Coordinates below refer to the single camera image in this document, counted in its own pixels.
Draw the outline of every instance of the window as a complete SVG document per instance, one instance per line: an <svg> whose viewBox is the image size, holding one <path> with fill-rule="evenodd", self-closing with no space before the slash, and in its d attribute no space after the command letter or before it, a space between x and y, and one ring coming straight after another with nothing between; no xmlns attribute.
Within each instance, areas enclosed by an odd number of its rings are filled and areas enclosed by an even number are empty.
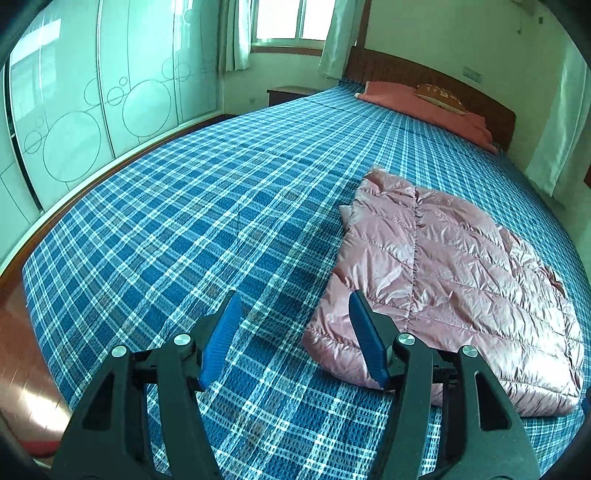
<svg viewBox="0 0 591 480"><path fill-rule="evenodd" d="M252 43L322 48L335 0L255 0Z"/></svg>

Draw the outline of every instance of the wooden bed frame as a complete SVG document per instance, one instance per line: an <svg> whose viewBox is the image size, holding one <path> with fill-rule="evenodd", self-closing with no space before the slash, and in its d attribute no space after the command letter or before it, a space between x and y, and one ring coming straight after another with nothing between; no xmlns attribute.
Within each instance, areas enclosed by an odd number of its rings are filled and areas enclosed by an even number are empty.
<svg viewBox="0 0 591 480"><path fill-rule="evenodd" d="M449 75L394 55L353 47L345 78L359 83L393 82L411 87L431 83L445 88L453 92L466 109L485 117L486 127L493 140L503 150L509 150L515 130L515 114L496 100Z"/></svg>

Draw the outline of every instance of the curtain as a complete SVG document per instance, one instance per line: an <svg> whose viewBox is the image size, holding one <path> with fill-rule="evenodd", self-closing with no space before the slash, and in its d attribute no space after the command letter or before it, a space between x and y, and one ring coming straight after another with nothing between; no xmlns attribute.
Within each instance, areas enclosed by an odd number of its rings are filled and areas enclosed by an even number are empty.
<svg viewBox="0 0 591 480"><path fill-rule="evenodd" d="M222 0L220 71L246 70L251 53L251 0Z"/></svg>
<svg viewBox="0 0 591 480"><path fill-rule="evenodd" d="M336 0L318 73L340 79L359 34L364 0Z"/></svg>
<svg viewBox="0 0 591 480"><path fill-rule="evenodd" d="M525 174L552 196L589 116L591 71L565 33L564 62L550 117Z"/></svg>
<svg viewBox="0 0 591 480"><path fill-rule="evenodd" d="M589 157L591 153L591 115L587 117L587 122L581 132L579 141L573 148L569 159L564 165L556 188L554 189L554 199L563 206L569 206L569 210L576 209L573 205L573 199L582 198L589 194L589 201L591 202L591 190L584 184L583 179L589 170ZM580 205L578 207L589 210L591 203Z"/></svg>

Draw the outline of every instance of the circle pattern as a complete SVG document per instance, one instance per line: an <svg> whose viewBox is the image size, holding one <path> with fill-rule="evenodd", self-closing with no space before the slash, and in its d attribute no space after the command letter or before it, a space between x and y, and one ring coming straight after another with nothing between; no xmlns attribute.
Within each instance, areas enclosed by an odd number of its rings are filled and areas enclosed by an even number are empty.
<svg viewBox="0 0 591 480"><path fill-rule="evenodd" d="M38 130L29 132L25 137L23 150L26 153L36 153L41 148L41 140L43 137Z"/></svg>
<svg viewBox="0 0 591 480"><path fill-rule="evenodd" d="M190 8L183 14L183 20L189 25L197 23L197 20L199 20L199 12L196 8Z"/></svg>
<svg viewBox="0 0 591 480"><path fill-rule="evenodd" d="M181 82L184 82L191 75L191 65L186 61L182 61L176 67L177 77Z"/></svg>
<svg viewBox="0 0 591 480"><path fill-rule="evenodd" d="M160 68L162 72L162 76L167 80L172 80L174 78L174 65L172 57L168 57L166 60L162 62L162 67Z"/></svg>
<svg viewBox="0 0 591 480"><path fill-rule="evenodd" d="M150 137L164 126L171 107L168 89L156 80L146 80L137 84L125 98L123 123L132 135Z"/></svg>
<svg viewBox="0 0 591 480"><path fill-rule="evenodd" d="M94 117L74 111L53 124L43 146L43 162L57 181L76 181L95 164L100 150L100 128Z"/></svg>
<svg viewBox="0 0 591 480"><path fill-rule="evenodd" d="M90 106L100 105L99 79L93 78L84 87L84 101Z"/></svg>
<svg viewBox="0 0 591 480"><path fill-rule="evenodd" d="M125 92L121 87L113 87L111 90L107 92L107 103L110 106L119 105L123 101L123 97L125 96Z"/></svg>

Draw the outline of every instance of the pink pillow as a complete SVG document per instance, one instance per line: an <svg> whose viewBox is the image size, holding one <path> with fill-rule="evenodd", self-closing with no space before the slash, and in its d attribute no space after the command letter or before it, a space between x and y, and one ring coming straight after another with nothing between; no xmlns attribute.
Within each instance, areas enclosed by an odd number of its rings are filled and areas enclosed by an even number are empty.
<svg viewBox="0 0 591 480"><path fill-rule="evenodd" d="M367 82L365 92L355 96L365 102L404 113L428 124L444 128L495 155L492 135L486 129L486 119L475 113L465 115L445 110L415 95L415 89L400 83Z"/></svg>

